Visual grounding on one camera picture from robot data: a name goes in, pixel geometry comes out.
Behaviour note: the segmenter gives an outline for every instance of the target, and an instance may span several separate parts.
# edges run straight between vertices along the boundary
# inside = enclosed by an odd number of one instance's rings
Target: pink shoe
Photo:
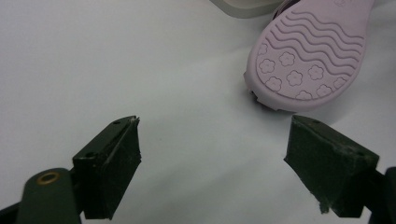
[[[307,111],[355,79],[375,0],[286,0],[249,54],[244,74],[258,101]]]

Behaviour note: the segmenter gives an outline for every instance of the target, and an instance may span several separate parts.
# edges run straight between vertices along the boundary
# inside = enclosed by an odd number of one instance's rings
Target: gray object
[[[272,13],[281,0],[210,0],[227,15],[236,18],[252,18]]]

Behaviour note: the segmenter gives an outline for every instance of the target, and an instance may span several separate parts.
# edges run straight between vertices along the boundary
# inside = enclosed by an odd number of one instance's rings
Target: white surface
[[[361,73],[305,113],[396,164],[396,1],[377,0]],[[242,74],[270,15],[208,0],[1,1],[0,207],[106,125],[139,125],[143,162],[111,223],[367,223],[321,215],[283,162],[289,113],[256,104]],[[84,223],[110,223],[83,220]]]

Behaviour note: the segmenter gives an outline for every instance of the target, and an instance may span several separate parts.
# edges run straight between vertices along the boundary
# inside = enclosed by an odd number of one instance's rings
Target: pink rubber sole
[[[274,110],[307,111],[355,79],[375,0],[301,0],[262,32],[247,60],[247,87]]]

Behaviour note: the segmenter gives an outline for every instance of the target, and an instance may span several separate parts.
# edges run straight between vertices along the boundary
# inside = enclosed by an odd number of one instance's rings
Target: shoe sole
[[[264,29],[247,87],[274,110],[308,111],[339,96],[361,68],[375,0],[301,0]]]

